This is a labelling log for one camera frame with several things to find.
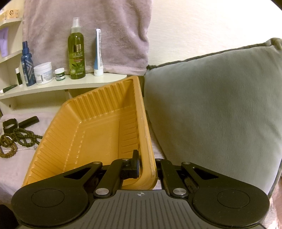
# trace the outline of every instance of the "tube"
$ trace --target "tube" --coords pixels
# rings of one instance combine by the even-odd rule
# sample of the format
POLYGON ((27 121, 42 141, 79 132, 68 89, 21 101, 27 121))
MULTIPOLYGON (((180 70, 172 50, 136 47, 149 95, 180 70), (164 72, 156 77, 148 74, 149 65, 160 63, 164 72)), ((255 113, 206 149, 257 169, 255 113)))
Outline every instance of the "tube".
POLYGON ((101 57, 101 30, 96 29, 96 58, 94 62, 94 76, 104 74, 103 62, 101 57))
POLYGON ((19 87, 23 87, 23 82, 21 80, 21 74, 19 72, 19 68, 16 68, 16 74, 17 74, 17 79, 18 79, 19 87))
POLYGON ((17 86, 17 84, 11 85, 11 86, 9 86, 9 87, 5 87, 5 88, 3 88, 2 90, 0 90, 0 94, 3 94, 3 93, 5 93, 5 92, 7 92, 7 91, 13 89, 13 88, 16 87, 16 86, 17 86))

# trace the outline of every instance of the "gray cushion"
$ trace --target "gray cushion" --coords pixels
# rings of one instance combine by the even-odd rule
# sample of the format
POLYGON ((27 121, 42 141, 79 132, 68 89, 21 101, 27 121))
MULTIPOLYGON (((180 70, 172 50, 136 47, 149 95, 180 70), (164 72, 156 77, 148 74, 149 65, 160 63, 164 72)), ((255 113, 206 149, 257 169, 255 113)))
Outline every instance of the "gray cushion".
POLYGON ((191 161, 271 195, 282 159, 282 40, 145 74, 144 102, 173 164, 191 161))

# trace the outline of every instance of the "blue spray bottle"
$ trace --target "blue spray bottle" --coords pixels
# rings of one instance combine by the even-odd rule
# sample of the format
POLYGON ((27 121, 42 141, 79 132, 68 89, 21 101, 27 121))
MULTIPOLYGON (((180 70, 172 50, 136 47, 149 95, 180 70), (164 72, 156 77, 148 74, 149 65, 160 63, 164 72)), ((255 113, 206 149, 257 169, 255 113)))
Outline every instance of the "blue spray bottle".
POLYGON ((21 56, 21 65, 23 67, 23 75, 25 77, 25 83, 27 86, 34 85, 36 83, 32 55, 29 52, 27 41, 23 42, 23 55, 21 56))

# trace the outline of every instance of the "green spray bottle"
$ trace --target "green spray bottle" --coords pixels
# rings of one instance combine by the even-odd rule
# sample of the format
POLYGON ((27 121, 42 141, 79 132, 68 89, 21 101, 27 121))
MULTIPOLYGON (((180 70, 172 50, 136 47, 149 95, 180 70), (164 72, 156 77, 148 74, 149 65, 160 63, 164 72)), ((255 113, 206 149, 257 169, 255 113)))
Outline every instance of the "green spray bottle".
POLYGON ((85 76, 84 37, 79 25, 79 17, 74 17, 68 39, 70 78, 81 79, 85 76))

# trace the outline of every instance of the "shelf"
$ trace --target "shelf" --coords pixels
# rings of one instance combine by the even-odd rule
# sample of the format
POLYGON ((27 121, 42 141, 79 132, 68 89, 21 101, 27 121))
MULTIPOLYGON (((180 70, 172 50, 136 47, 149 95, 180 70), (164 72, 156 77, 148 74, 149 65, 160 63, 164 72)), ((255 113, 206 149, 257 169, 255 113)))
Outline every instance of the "shelf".
POLYGON ((29 114, 29 113, 42 113, 42 112, 48 112, 48 113, 57 113, 58 110, 61 108, 63 103, 61 104, 51 104, 49 106, 40 106, 36 104, 34 107, 24 107, 19 106, 16 107, 11 114, 29 114))
POLYGON ((16 51, 16 52, 14 52, 14 53, 12 53, 12 54, 6 56, 6 57, 3 57, 3 58, 0 56, 0 63, 6 61, 6 60, 8 60, 8 59, 11 59, 11 58, 13 58, 14 56, 17 56, 17 55, 19 55, 19 54, 22 54, 22 51, 21 51, 21 50, 16 51))
POLYGON ((6 25, 9 25, 10 23, 20 22, 20 21, 22 21, 22 18, 11 18, 11 19, 0 21, 0 29, 2 29, 2 27, 6 25))
POLYGON ((104 73, 103 76, 94 76, 93 73, 87 73, 86 76, 82 79, 72 80, 69 75, 66 75, 66 79, 62 81, 56 81, 56 79, 54 78, 50 83, 40 86, 34 84, 29 87, 26 87, 24 85, 23 88, 15 87, 10 91, 7 91, 6 93, 0 95, 0 100, 45 91, 100 87, 118 80, 122 80, 124 78, 126 78, 126 75, 104 73))

